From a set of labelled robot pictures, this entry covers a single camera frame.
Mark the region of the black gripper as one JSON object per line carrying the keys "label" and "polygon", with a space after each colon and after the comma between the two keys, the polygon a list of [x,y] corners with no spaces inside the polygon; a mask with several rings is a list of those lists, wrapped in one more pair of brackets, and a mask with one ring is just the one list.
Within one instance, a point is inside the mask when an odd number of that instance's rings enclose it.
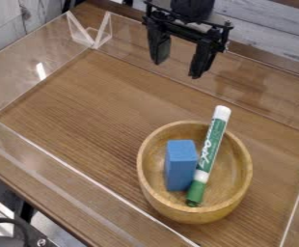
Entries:
{"label": "black gripper", "polygon": [[[232,22],[214,12],[215,0],[144,0],[144,4],[145,20],[161,22],[167,31],[181,39],[199,41],[188,75],[200,78],[210,70],[216,51],[226,50]],[[165,29],[156,22],[147,23],[149,55],[156,65],[169,55],[171,38]]]}

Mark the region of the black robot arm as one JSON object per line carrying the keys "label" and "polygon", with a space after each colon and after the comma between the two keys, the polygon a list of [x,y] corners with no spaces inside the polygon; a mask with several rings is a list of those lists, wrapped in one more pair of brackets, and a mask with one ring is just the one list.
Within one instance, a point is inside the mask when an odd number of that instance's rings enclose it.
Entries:
{"label": "black robot arm", "polygon": [[196,45],[188,75],[197,79],[210,70],[216,53],[228,46],[231,21],[214,11],[215,0],[144,0],[147,40],[152,62],[159,65],[169,56],[171,37]]}

